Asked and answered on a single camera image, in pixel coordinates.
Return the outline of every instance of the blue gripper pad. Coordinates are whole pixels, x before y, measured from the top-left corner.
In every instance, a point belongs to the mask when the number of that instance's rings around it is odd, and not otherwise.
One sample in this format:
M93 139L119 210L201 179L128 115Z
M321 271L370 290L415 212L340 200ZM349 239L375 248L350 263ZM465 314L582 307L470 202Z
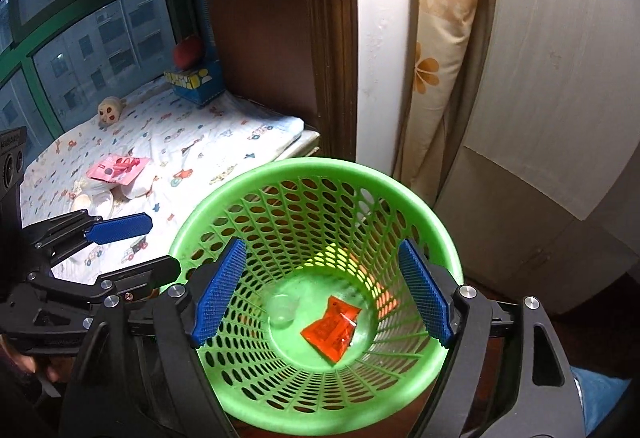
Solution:
M141 214L132 214L131 216L97 222L84 236L90 243L107 244L144 236L152 228L154 228L154 223L151 217L142 212Z
M449 304L429 272L426 258L410 240L404 240L398 248L398 263L411 297L418 307L429 335L448 348L454 332L450 324Z
M238 286L246 265L246 246L239 238L232 238L218 258L219 268L211 278L199 300L195 301L196 320L191 337L203 345L215 336L226 307Z

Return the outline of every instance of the green plastic basket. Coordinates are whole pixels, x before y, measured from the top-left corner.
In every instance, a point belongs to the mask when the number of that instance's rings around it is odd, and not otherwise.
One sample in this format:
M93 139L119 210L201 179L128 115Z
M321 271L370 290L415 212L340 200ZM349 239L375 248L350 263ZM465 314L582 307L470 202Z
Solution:
M369 168L325 158L271 163L207 197L170 250L189 270L213 262L232 236L249 258L215 338L198 351L222 407L274 432L318 436L359 429L412 402L446 355L424 329L398 269L414 238L462 283L454 245L411 191ZM261 291L301 297L293 323L273 328ZM331 364L300 336L329 295L361 307L351 346Z

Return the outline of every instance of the bed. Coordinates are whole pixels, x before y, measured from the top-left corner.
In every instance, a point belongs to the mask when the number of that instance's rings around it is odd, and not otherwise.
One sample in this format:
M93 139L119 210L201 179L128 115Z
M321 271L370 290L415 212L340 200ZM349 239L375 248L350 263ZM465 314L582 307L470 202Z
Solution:
M20 188L22 222L32 224L72 210L89 167L109 153L151 158L151 190L138 198L112 191L108 216L146 212L154 228L144 238L92 244L54 269L56 277L92 284L104 272L167 254L196 205L243 172L318 148L319 134L224 92L199 108L177 97L163 79L128 97L119 122L103 127L97 115L66 132L30 166Z

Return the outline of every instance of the blue cloth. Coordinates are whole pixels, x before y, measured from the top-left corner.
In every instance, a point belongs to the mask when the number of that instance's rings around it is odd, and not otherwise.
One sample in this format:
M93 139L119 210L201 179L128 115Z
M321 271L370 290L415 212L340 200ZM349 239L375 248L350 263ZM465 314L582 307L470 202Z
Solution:
M579 368L571 370L582 392L582 413L588 436L615 407L631 381Z

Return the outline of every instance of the basket bottom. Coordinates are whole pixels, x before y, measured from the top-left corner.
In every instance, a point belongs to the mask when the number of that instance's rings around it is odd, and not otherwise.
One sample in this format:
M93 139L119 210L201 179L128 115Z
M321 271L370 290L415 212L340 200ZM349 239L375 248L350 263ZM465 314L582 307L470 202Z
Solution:
M270 348L287 363L309 373L325 373L340 370L353 364L371 345L378 329L377 313L373 299L363 291L362 283L347 274L333 275L319 272L317 267L299 270L278 280L274 285L277 294L288 294L300 299L295 319L281 328L269 324ZM335 296L361 308L351 345L338 363L334 364L309 344L300 332L321 319L330 296Z

